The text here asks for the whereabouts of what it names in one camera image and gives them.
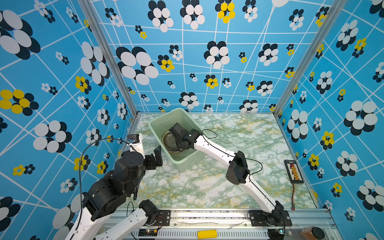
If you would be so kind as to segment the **light green plastic bin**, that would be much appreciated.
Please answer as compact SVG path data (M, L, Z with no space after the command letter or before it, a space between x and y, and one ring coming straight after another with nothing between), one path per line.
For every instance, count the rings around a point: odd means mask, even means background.
M187 164L191 164L193 166L204 159L206 155L203 152L189 149L181 153L170 153L162 144L163 134L169 131L169 129L176 123L179 123L188 131L195 129L201 132L203 130L203 128L190 116L190 114L182 108L174 109L151 120L149 122L149 128L162 147L163 153L165 153L165 155L176 167L186 167Z

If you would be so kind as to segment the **beige bowl plate with leaves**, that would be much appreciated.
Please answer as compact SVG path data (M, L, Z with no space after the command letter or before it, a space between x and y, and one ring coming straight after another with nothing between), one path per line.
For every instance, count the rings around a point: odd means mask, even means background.
M162 144L170 153L181 153L188 149L189 145L183 139L183 132L171 129L163 134Z

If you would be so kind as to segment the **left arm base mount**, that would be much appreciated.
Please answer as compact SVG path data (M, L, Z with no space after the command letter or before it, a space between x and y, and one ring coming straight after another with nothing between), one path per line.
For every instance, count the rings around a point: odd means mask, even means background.
M171 220L171 210L158 210L154 222L149 226L169 226Z

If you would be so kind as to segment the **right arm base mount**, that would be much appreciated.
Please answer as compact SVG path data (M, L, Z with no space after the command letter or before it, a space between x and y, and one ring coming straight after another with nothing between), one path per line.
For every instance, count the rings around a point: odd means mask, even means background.
M282 213L266 213L261 210L251 210L247 218L253 227L291 227L292 220L288 211Z

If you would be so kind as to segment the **clear glass plate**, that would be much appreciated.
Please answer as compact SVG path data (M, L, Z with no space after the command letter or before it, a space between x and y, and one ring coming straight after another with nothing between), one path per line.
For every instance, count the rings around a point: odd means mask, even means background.
M166 133L164 133L162 137L162 143L167 149L167 151L169 151L170 153L179 153L182 151L175 137L170 131L167 131Z

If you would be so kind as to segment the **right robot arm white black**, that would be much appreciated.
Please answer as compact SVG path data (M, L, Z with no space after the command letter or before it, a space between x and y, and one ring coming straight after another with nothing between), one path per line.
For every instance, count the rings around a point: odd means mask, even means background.
M252 176L247 161L248 158L241 151L230 151L212 141L204 135L206 130L198 131L184 129L176 123L163 136L163 144L170 152L182 152L193 149L206 154L227 168L226 179L240 186L250 195L261 208L261 218L268 226L291 227L289 213L283 205L271 197Z

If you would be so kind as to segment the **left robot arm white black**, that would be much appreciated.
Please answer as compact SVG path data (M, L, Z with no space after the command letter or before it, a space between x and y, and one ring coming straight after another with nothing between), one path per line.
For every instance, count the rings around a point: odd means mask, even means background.
M158 208L150 200L144 200L123 221L99 232L128 197L137 198L146 171L163 165L160 146L151 155L143 154L141 134L129 135L125 144L130 150L122 153L114 169L81 196L80 215L66 237L68 240L122 240L145 225L152 226L149 232L153 234L163 227L165 221L158 215Z

